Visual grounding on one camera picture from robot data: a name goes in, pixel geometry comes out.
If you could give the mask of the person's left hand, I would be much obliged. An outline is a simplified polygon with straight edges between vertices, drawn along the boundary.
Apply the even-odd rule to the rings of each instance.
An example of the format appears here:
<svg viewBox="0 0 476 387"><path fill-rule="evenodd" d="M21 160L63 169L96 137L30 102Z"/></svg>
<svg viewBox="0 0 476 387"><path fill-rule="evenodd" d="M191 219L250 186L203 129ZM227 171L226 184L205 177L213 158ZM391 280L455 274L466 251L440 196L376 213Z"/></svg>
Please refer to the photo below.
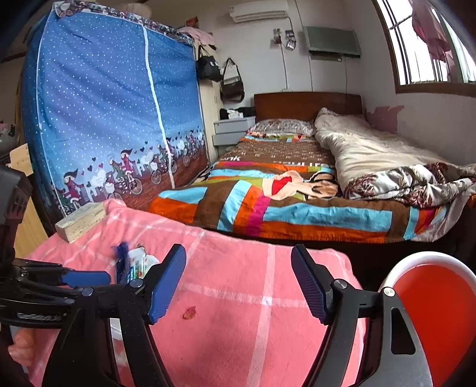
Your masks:
<svg viewBox="0 0 476 387"><path fill-rule="evenodd" d="M8 347L12 359L24 367L31 367L35 363L36 330L18 328L13 335L13 344Z"/></svg>

